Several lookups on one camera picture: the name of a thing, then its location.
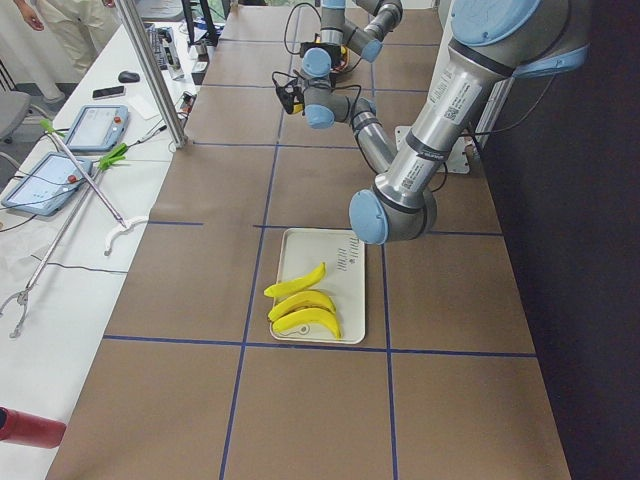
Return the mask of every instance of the computer mouse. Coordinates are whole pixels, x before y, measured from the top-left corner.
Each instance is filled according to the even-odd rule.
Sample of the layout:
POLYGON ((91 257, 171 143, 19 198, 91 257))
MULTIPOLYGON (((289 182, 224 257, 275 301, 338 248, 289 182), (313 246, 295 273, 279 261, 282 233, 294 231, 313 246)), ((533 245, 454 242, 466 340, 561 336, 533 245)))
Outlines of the computer mouse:
POLYGON ((118 75, 118 81, 120 83, 135 83, 135 82, 139 82, 140 81, 140 75, 138 75, 136 72, 130 72, 128 70, 125 70, 124 72, 120 72, 120 75, 118 75))

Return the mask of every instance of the banana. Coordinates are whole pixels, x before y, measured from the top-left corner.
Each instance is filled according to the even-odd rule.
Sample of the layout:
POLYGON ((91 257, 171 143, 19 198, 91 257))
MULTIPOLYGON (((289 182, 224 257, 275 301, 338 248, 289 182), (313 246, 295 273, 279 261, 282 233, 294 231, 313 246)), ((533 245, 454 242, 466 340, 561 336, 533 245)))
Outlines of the banana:
POLYGON ((278 282, 267 287, 264 291, 265 296, 271 298, 288 297, 294 293, 306 290, 315 285, 327 274, 327 266, 324 262, 320 263, 316 268, 306 275, 286 282, 278 282))
POLYGON ((284 317, 280 317, 271 324, 271 329, 275 333, 282 333, 307 323, 319 323, 329 329, 337 340, 342 338, 340 324, 335 314, 318 307, 303 308, 302 310, 297 310, 284 317))
POLYGON ((304 290, 278 303, 271 309, 268 317, 269 320, 275 322, 288 313, 310 307, 323 308, 331 313, 336 313, 336 307, 327 294, 319 292, 318 290, 304 290))

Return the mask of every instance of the gray robot arm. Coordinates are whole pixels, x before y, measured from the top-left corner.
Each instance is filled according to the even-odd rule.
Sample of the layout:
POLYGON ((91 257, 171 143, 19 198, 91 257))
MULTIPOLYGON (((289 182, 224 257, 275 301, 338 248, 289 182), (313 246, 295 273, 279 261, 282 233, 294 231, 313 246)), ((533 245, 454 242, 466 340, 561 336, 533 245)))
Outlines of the gray robot arm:
MULTIPOLYGON (((375 15, 364 30, 345 22, 344 0, 325 0, 321 45, 344 42, 374 61, 381 40, 402 18, 402 7, 397 0, 357 4, 375 15)), ((590 10, 591 0, 457 0, 450 62, 398 151, 370 102, 332 88, 335 58, 330 49, 307 50, 299 80, 307 122, 312 128, 348 123, 377 172, 372 187, 357 192, 349 206, 356 235, 383 244, 427 232, 436 218, 429 181, 493 86, 510 76, 550 75, 580 66, 588 48, 590 10)))

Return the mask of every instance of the blue joint cap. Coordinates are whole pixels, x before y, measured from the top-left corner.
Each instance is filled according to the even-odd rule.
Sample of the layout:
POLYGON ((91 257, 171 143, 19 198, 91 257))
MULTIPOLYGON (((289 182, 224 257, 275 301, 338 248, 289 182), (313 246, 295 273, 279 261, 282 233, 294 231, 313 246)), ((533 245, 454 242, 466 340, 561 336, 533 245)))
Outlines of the blue joint cap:
POLYGON ((351 228, 364 243, 382 245, 389 238, 389 222, 382 203, 371 190, 360 190, 349 204, 351 228))
POLYGON ((360 56, 367 62, 373 63, 378 58, 380 50, 382 50, 382 42, 374 39, 365 45, 360 56))
POLYGON ((575 70, 586 61, 588 51, 589 45, 585 45, 571 52, 521 65, 513 72, 513 76, 516 78, 534 78, 575 70))
POLYGON ((451 9, 453 36, 470 47, 484 47, 516 32, 541 0, 457 0, 451 9))
POLYGON ((311 48, 304 54, 302 68, 314 78, 326 77, 331 71, 331 57, 321 48, 311 48))
POLYGON ((324 105, 307 105, 304 107, 304 115, 311 128, 319 130, 333 125, 336 117, 331 110, 324 105))
POLYGON ((347 0, 322 0, 322 8, 333 10, 344 10, 347 7, 347 0))

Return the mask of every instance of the black phone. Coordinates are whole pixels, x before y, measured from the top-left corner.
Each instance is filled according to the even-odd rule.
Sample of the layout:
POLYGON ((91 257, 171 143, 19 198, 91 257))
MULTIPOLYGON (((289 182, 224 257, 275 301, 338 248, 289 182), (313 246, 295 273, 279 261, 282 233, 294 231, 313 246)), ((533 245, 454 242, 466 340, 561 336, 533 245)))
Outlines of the black phone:
POLYGON ((100 100, 101 98, 113 98, 124 95, 124 85, 118 85, 117 87, 99 88, 93 91, 93 99, 100 100))

